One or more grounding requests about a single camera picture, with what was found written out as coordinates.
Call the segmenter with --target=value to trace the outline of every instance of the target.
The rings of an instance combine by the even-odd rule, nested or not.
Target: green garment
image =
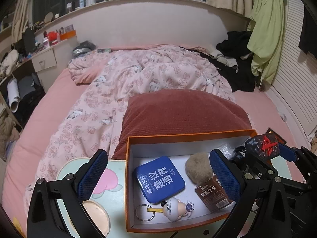
[[[254,53],[252,73],[272,83],[280,60],[285,18],[283,0],[255,0],[248,30],[252,31],[247,48]]]

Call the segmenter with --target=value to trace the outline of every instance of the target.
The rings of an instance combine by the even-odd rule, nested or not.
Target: screw
[[[278,177],[278,176],[275,176],[274,177],[274,180],[276,181],[276,182],[281,182],[282,180],[280,179],[280,177]]]
[[[42,178],[42,177],[37,180],[38,184],[41,184],[42,182],[44,182],[44,178]]]
[[[248,179],[248,180],[251,180],[253,178],[252,174],[250,174],[250,173],[246,173],[244,175],[244,177],[245,177],[245,179]]]
[[[67,174],[67,175],[65,176],[65,179],[66,179],[66,180],[71,180],[73,177],[74,177],[73,174]]]

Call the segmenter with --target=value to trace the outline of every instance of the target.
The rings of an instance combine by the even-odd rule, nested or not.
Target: table with cartoon print
[[[66,174],[76,173],[82,164],[89,161],[89,158],[76,158],[69,161],[61,171],[58,173],[56,179],[63,179]],[[289,170],[287,168],[285,160],[279,160],[275,158],[272,160],[272,164],[279,170],[279,175],[285,178],[291,179]],[[125,185],[125,169],[126,161],[124,160],[109,160],[106,170],[101,176],[90,200],[97,202],[107,212],[110,219],[110,231],[107,234],[107,238],[191,238],[193,236],[197,238],[211,237],[221,226],[224,220],[217,221],[215,223],[179,231],[178,233],[160,233],[160,234],[140,234],[140,233],[128,233],[126,231],[125,222],[125,202],[124,202],[124,185]],[[70,234],[73,237],[80,238],[75,231],[72,223],[70,222],[66,208],[62,200],[57,200],[61,214],[69,229]],[[245,224],[242,232],[245,234],[244,229],[251,224],[254,216],[249,216],[249,221]]]

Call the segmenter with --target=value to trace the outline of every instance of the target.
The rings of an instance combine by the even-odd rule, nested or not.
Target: open cardboard box
[[[231,148],[243,145],[249,138],[257,135],[255,130],[238,130],[227,132],[211,132],[181,135],[139,136],[129,137],[126,154],[126,230],[133,233],[161,233],[175,232],[198,227],[226,218],[234,206],[234,202],[225,208],[210,213],[202,200],[194,191],[193,184],[185,173],[185,162],[190,155],[197,152],[210,152],[223,144],[230,144]],[[133,170],[158,157],[168,156],[185,181],[185,189],[174,197],[182,202],[194,203],[194,211],[188,218],[182,217],[171,222],[163,213],[156,213],[153,220],[143,222],[137,219],[135,209],[142,204],[161,208],[150,204],[144,197],[139,184],[133,176]],[[146,207],[140,208],[139,217],[149,219],[153,213],[147,212]]]

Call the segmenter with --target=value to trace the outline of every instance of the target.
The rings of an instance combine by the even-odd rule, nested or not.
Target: key ring
[[[147,204],[142,204],[142,205],[139,205],[137,206],[137,208],[135,209],[135,216],[137,217],[138,220],[140,221],[143,221],[143,222],[148,222],[148,221],[151,221],[153,220],[153,218],[155,217],[155,212],[153,212],[153,216],[150,218],[150,219],[141,219],[138,215],[137,215],[137,210],[142,207],[142,206],[147,206],[147,207],[151,207],[150,205],[147,205]]]

